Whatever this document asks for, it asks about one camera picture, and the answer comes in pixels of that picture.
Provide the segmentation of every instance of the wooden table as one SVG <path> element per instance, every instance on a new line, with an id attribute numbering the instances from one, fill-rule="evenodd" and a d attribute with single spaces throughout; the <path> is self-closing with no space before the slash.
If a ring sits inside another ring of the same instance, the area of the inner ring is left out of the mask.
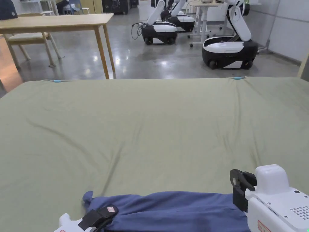
<path id="1" fill-rule="evenodd" d="M 107 22 L 113 15 L 114 14 L 56 15 L 47 17 L 22 17 L 17 19 L 9 19 L 0 21 L 0 34 L 94 30 L 105 78 L 109 79 L 99 28 L 103 25 L 112 70 L 115 72 L 115 65 L 106 26 Z"/>

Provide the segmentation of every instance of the blue chair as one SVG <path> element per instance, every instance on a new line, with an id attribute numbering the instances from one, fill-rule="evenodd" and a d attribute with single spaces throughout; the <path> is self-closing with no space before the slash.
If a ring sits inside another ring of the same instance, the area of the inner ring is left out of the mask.
<path id="1" fill-rule="evenodd" d="M 69 2 L 69 4 L 63 8 L 64 15 L 68 15 L 69 13 L 73 15 L 75 11 L 82 11 L 82 13 L 84 14 L 80 0 L 67 0 L 67 1 Z"/>

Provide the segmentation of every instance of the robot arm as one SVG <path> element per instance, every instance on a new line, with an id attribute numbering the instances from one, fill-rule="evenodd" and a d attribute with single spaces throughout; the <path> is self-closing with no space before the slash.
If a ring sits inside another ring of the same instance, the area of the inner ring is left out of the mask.
<path id="1" fill-rule="evenodd" d="M 176 17 L 177 14 L 181 11 L 182 7 L 185 5 L 186 0 L 175 0 L 174 1 L 177 5 L 171 11 L 171 16 Z"/>
<path id="2" fill-rule="evenodd" d="M 117 213 L 118 209 L 114 205 L 90 210 L 77 221 L 71 221 L 70 216 L 65 213 L 59 218 L 59 228 L 55 232 L 100 232 L 112 222 Z"/>
<path id="3" fill-rule="evenodd" d="M 251 32 L 243 19 L 243 15 L 249 4 L 245 4 L 244 0 L 224 0 L 225 3 L 232 6 L 227 10 L 227 16 L 234 31 L 238 34 L 240 39 L 244 42 L 251 40 Z"/>
<path id="4" fill-rule="evenodd" d="M 157 18 L 160 17 L 160 14 L 164 10 L 164 8 L 165 8 L 165 1 L 163 1 L 163 0 L 158 1 L 154 12 L 147 19 L 147 24 L 153 25 L 155 23 L 155 21 L 157 20 Z"/>
<path id="5" fill-rule="evenodd" d="M 231 170 L 233 203 L 245 212 L 251 232 L 307 232 L 308 196 L 289 186 L 278 165 L 256 168 L 256 176 Z"/>

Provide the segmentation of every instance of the wooden chair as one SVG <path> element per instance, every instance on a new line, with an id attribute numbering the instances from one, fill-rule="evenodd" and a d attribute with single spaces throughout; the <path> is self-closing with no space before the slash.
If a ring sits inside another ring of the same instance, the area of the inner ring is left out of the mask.
<path id="1" fill-rule="evenodd" d="M 29 16 L 45 16 L 42 13 L 29 13 L 29 14 L 21 14 L 18 15 L 18 17 L 29 17 Z M 7 35 L 4 35 L 4 38 L 7 42 L 7 45 L 9 47 L 9 50 L 11 52 L 12 58 L 14 60 L 14 63 L 17 68 L 20 68 L 19 62 L 17 60 L 16 54 L 12 48 L 13 45 L 18 45 L 22 53 L 24 54 L 26 60 L 31 60 L 28 53 L 24 49 L 23 45 L 27 44 L 45 44 L 47 55 L 50 62 L 50 67 L 55 66 L 55 63 L 52 59 L 50 49 L 48 47 L 47 40 L 50 40 L 52 42 L 52 45 L 55 49 L 55 52 L 58 56 L 58 59 L 61 59 L 61 55 L 59 54 L 58 48 L 56 46 L 56 43 L 54 41 L 54 38 L 52 37 L 51 33 L 42 32 L 42 33 L 23 33 L 23 34 L 12 34 L 11 37 L 8 37 Z"/>

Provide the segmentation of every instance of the black wheel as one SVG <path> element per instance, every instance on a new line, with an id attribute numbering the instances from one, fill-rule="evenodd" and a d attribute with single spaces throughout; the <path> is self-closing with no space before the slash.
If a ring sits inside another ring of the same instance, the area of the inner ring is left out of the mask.
<path id="1" fill-rule="evenodd" d="M 174 38 L 169 38 L 168 41 L 167 41 L 168 44 L 174 44 L 175 43 L 175 40 Z"/>
<path id="2" fill-rule="evenodd" d="M 209 68 L 211 68 L 212 70 L 217 68 L 217 62 L 215 60 L 211 60 L 209 62 Z"/>
<path id="3" fill-rule="evenodd" d="M 148 39 L 148 38 L 145 38 L 145 39 L 144 39 L 144 42 L 145 42 L 145 44 L 147 44 L 147 45 L 152 44 L 151 40 Z"/>
<path id="4" fill-rule="evenodd" d="M 243 69 L 250 69 L 253 66 L 252 61 L 244 62 Z"/>

